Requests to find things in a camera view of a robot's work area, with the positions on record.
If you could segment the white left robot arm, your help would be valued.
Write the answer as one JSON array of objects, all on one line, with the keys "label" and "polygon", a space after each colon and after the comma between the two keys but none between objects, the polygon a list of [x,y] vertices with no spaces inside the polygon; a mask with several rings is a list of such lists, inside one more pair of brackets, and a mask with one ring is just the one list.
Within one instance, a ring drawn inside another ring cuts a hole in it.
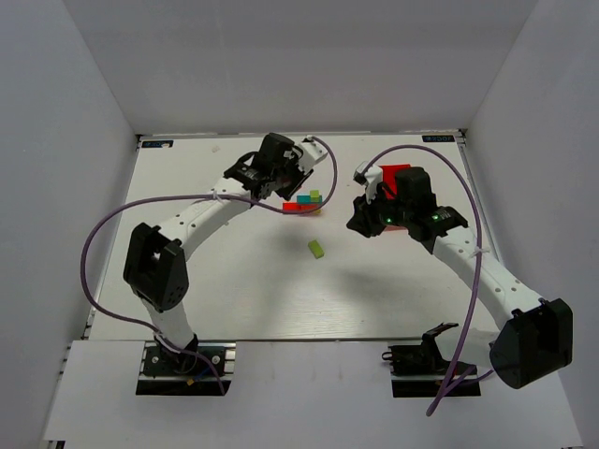
[{"label": "white left robot arm", "polygon": [[258,151],[225,170],[207,198],[161,224],[141,223],[133,229],[124,281],[141,299],[160,340],[188,351],[197,344],[183,298],[189,288],[186,262],[200,244],[257,201],[271,194],[290,199],[326,157],[310,138],[296,143],[269,133]]}]

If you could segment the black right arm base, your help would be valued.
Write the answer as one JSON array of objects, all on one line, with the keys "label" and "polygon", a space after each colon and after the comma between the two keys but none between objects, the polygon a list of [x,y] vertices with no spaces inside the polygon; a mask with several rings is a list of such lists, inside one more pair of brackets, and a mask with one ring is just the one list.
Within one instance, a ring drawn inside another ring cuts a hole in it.
[{"label": "black right arm base", "polygon": [[436,338],[458,326],[456,323],[441,323],[424,332],[417,342],[390,343],[381,358],[390,368],[393,398],[436,396],[451,358],[451,355],[442,355]]}]

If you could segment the red plastic tray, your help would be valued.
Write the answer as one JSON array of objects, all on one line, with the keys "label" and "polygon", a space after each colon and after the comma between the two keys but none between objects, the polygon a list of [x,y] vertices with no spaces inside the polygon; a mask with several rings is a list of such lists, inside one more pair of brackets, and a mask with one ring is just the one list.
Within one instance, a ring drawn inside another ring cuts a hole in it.
[{"label": "red plastic tray", "polygon": [[388,196],[397,195],[405,204],[406,213],[404,215],[407,223],[412,218],[410,211],[411,199],[409,192],[409,180],[407,175],[412,168],[409,164],[403,165],[384,165],[380,166],[383,169],[383,181],[378,185],[376,196],[387,194]]}]

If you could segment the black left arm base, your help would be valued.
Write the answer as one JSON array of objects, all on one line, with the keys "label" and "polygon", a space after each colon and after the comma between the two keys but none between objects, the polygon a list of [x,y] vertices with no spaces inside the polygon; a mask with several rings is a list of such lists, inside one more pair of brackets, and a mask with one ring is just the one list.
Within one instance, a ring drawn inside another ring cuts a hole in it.
[{"label": "black left arm base", "polygon": [[180,368],[156,342],[146,341],[142,352],[136,395],[162,397],[221,397],[229,389],[234,373],[234,343],[200,344],[197,351],[210,360],[220,380],[208,364],[185,356]]}]

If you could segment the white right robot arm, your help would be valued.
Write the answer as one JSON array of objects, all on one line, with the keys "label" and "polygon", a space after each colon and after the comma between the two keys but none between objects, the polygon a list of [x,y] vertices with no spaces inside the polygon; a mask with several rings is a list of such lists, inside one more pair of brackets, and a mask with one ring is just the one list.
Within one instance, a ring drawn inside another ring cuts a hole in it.
[{"label": "white right robot arm", "polygon": [[467,220],[454,208],[437,204],[430,176],[422,167],[401,169],[387,184],[381,167],[361,164],[354,180],[365,192],[353,202],[348,229],[372,238],[390,226],[405,228],[471,287],[491,315],[496,331],[468,333],[464,345],[468,362],[492,368],[515,389],[571,363],[571,308],[560,298],[542,298],[493,255],[483,253]]}]

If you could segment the light green long block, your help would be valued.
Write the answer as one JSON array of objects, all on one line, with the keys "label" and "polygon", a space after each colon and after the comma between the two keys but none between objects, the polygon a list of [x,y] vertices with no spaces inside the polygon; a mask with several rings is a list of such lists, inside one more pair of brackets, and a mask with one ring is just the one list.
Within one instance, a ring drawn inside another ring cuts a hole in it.
[{"label": "light green long block", "polygon": [[316,239],[308,242],[308,249],[315,259],[320,259],[325,255],[323,247]]}]

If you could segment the red long block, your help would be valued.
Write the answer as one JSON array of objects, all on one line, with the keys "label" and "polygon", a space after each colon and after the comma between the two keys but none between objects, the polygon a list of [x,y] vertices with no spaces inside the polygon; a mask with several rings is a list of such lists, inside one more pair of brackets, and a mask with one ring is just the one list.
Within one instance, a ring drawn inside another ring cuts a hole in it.
[{"label": "red long block", "polygon": [[285,214],[300,214],[302,212],[301,204],[297,202],[285,202],[282,206]]}]

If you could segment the teal long block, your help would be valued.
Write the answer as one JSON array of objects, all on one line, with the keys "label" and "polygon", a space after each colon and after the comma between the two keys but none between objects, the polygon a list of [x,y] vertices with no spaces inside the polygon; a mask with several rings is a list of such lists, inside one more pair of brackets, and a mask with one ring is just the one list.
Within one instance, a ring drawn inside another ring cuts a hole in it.
[{"label": "teal long block", "polygon": [[312,205],[321,204],[323,202],[322,196],[309,196],[309,195],[298,195],[297,203],[301,205]]}]

